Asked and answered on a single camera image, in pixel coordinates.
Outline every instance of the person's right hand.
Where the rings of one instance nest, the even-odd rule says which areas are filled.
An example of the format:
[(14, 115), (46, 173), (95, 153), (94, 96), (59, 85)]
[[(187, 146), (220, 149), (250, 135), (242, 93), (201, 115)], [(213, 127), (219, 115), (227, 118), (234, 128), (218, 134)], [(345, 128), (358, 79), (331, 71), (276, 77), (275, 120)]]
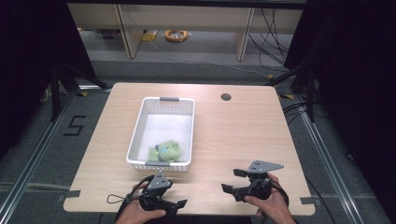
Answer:
[[(279, 183), (279, 180), (276, 176), (271, 174), (268, 175), (273, 181)], [(245, 201), (259, 207), (256, 213), (258, 217), (262, 215), (262, 212), (264, 212), (276, 223), (295, 223), (289, 208), (286, 205), (285, 199), (277, 189), (271, 189), (271, 195), (267, 200), (260, 200), (254, 196), (246, 196)]]
[[(146, 185), (146, 183), (142, 184), (139, 189), (143, 189)], [(140, 206), (139, 200), (133, 200), (124, 208), (116, 224), (143, 224), (165, 215), (164, 210), (145, 211)]]

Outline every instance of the green object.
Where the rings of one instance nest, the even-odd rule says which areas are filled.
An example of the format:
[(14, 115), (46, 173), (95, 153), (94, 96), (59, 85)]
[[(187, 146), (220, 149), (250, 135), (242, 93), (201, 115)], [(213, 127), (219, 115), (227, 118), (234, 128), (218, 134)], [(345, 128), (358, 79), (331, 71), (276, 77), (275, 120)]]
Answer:
[(169, 140), (155, 147), (150, 147), (148, 152), (149, 161), (177, 161), (180, 158), (181, 149), (178, 142)]

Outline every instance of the wire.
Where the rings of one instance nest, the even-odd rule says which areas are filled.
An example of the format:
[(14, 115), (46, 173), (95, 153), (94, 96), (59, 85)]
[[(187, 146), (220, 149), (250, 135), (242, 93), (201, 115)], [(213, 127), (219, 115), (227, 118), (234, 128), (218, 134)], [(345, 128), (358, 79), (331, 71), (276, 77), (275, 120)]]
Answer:
[(323, 115), (320, 115), (320, 114), (318, 114), (318, 113), (314, 113), (314, 115), (316, 115), (317, 117), (323, 118), (323, 119), (328, 119), (328, 118), (329, 118), (328, 115), (323, 116)]
[(251, 182), (251, 184), (249, 185), (248, 189), (247, 189), (247, 193), (250, 194), (251, 191), (253, 190), (253, 188), (256, 187), (256, 184), (259, 184), (261, 182), (264, 182), (264, 179), (255, 179)]
[(268, 219), (267, 214), (262, 213), (262, 224), (265, 223), (265, 221)]
[(327, 213), (329, 214), (330, 219), (332, 220), (332, 223), (335, 224), (335, 220), (334, 217), (332, 216), (332, 213), (330, 212), (329, 207), (327, 206), (326, 202), (324, 201), (323, 197), (320, 195), (319, 191), (317, 190), (317, 188), (315, 188), (314, 184), (309, 180), (309, 178), (304, 175), (306, 182), (308, 182), (308, 184), (312, 187), (312, 189), (315, 191), (315, 193), (318, 195), (320, 201), (323, 203)]
[[(126, 201), (127, 203), (129, 203), (129, 201), (131, 200), (131, 198), (134, 196), (134, 193), (140, 188), (140, 186), (141, 186), (144, 182), (146, 182), (146, 181), (148, 181), (148, 180), (152, 180), (153, 178), (154, 178), (154, 175), (150, 175), (150, 176), (145, 177), (143, 180), (141, 180), (137, 185), (135, 185), (135, 186), (132, 188), (131, 193), (127, 194), (126, 197), (121, 197), (121, 196), (115, 195), (115, 194), (109, 194), (109, 195), (107, 196), (107, 200), (106, 200), (107, 203), (120, 203), (120, 202), (122, 202), (122, 201)], [(111, 201), (109, 200), (110, 197), (116, 197), (116, 198), (119, 198), (120, 200), (115, 201), (115, 202), (111, 202)]]
[(280, 194), (282, 194), (283, 199), (285, 200), (286, 205), (289, 206), (289, 202), (290, 202), (290, 201), (289, 201), (289, 195), (286, 193), (286, 191), (283, 190), (282, 187), (280, 186), (280, 184), (277, 183), (277, 182), (274, 181), (274, 180), (271, 180), (271, 185), (272, 185), (272, 187), (273, 187), (274, 189), (277, 189), (277, 190), (280, 192)]
[(103, 213), (101, 213), (100, 216), (99, 216), (98, 224), (102, 223), (102, 218), (103, 218)]
[(298, 111), (298, 112), (293, 113), (293, 114), (297, 114), (297, 115), (294, 116), (294, 117), (288, 122), (288, 125), (291, 124), (295, 119), (297, 119), (297, 117), (299, 117), (300, 115), (302, 115), (302, 114), (305, 113), (305, 112), (306, 112), (306, 110), (304, 110), (304, 111)]
[[(158, 49), (158, 50), (161, 51), (161, 52), (164, 52), (162, 49), (160, 49), (159, 47), (157, 47), (152, 41), (149, 41), (149, 43), (151, 43), (151, 45), (154, 46), (154, 48)], [(182, 62), (187, 62), (187, 63), (202, 63), (202, 64), (206, 64), (206, 63), (207, 63), (207, 64), (214, 64), (214, 65), (217, 65), (217, 66), (230, 67), (230, 68), (232, 68), (232, 69), (235, 69), (235, 70), (238, 70), (238, 71), (241, 71), (241, 72), (255, 73), (255, 74), (259, 74), (259, 75), (262, 76), (262, 77), (266, 77), (266, 78), (270, 79), (267, 75), (265, 75), (265, 74), (263, 74), (263, 73), (260, 73), (260, 72), (258, 72), (258, 71), (247, 70), (247, 69), (241, 69), (241, 68), (237, 68), (237, 67), (234, 67), (234, 66), (228, 65), (228, 64), (210, 63), (210, 62), (195, 62), (195, 61), (190, 61), (190, 60), (185, 60), (185, 59), (170, 57), (170, 56), (168, 56), (168, 55), (166, 55), (166, 54), (164, 54), (164, 55), (165, 55), (166, 58), (169, 58), (169, 59), (171, 59), (171, 60), (177, 60), (177, 61), (182, 61)]]
[(303, 105), (306, 105), (306, 103), (298, 103), (298, 104), (294, 104), (294, 105), (288, 105), (285, 108), (283, 108), (283, 113), (286, 114), (289, 111), (291, 111), (292, 109), (298, 108)]
[(253, 44), (256, 46), (257, 49), (259, 49), (259, 54), (260, 54), (260, 62), (261, 61), (261, 53), (266, 54), (268, 57), (272, 58), (274, 61), (276, 61), (277, 63), (280, 63), (281, 65), (283, 65), (283, 61), (278, 59), (274, 54), (268, 52), (266, 49), (263, 48), (263, 45), (265, 44), (265, 40), (264, 42), (262, 42), (261, 45), (259, 45), (251, 36), (251, 34), (248, 34), (248, 36), (250, 37), (250, 40), (253, 42)]
[(285, 115), (285, 118), (287, 118), (287, 117), (290, 117), (291, 115), (295, 115), (295, 114), (298, 114), (298, 115), (300, 115), (300, 114), (302, 114), (302, 113), (304, 113), (305, 111), (295, 111), (295, 112), (293, 112), (293, 113), (290, 113), (290, 114), (288, 114), (288, 115)]
[(281, 55), (281, 57), (282, 57), (282, 59), (283, 59), (283, 63), (284, 63), (285, 60), (286, 60), (286, 56), (285, 56), (284, 53), (287, 53), (289, 50), (288, 50), (286, 47), (284, 47), (282, 44), (280, 44), (279, 39), (277, 38), (275, 14), (276, 14), (276, 9), (273, 8), (273, 9), (272, 9), (272, 21), (271, 21), (271, 24), (270, 24), (270, 23), (268, 22), (267, 18), (265, 17), (264, 11), (263, 11), (263, 9), (262, 9), (262, 16), (263, 16), (263, 18), (264, 18), (264, 20), (265, 20), (265, 23), (267, 24), (267, 27), (268, 27), (268, 34), (267, 34), (267, 37), (268, 37), (269, 34), (271, 34), (272, 38), (275, 40), (275, 42), (276, 42), (276, 44), (277, 44), (277, 47), (275, 47), (274, 45), (270, 44), (270, 43), (267, 41), (267, 37), (263, 38), (263, 36), (262, 36), (262, 38), (264, 39), (264, 43), (267, 42), (268, 45), (270, 45), (270, 46), (273, 47), (274, 49), (278, 49), (278, 50), (279, 50), (279, 54)]
[[(109, 200), (110, 197), (119, 198), (120, 200), (115, 201), (115, 202), (111, 202), (111, 201)], [(109, 195), (107, 196), (107, 199), (106, 199), (107, 203), (120, 203), (120, 202), (122, 202), (122, 201), (124, 201), (124, 200), (125, 200), (124, 197), (121, 197), (121, 196), (115, 195), (115, 194), (109, 194)]]

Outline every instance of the round hole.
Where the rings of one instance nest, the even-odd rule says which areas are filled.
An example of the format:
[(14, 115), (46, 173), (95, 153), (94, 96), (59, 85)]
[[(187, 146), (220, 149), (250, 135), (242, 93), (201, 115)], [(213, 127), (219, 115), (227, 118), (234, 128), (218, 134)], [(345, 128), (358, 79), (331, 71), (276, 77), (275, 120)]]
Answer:
[(223, 94), (221, 95), (221, 99), (222, 99), (223, 101), (229, 101), (229, 100), (231, 100), (231, 95), (228, 94), (228, 93), (223, 93)]

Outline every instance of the white plastic basket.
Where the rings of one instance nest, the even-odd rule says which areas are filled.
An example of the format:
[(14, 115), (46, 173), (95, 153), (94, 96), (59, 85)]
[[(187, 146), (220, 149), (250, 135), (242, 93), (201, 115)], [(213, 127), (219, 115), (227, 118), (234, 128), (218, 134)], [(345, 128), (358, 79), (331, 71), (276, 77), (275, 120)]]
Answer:
[[(191, 163), (194, 107), (190, 98), (144, 98), (126, 160), (136, 170), (187, 172)], [(149, 148), (168, 140), (178, 142), (180, 158), (174, 162), (149, 161)]]

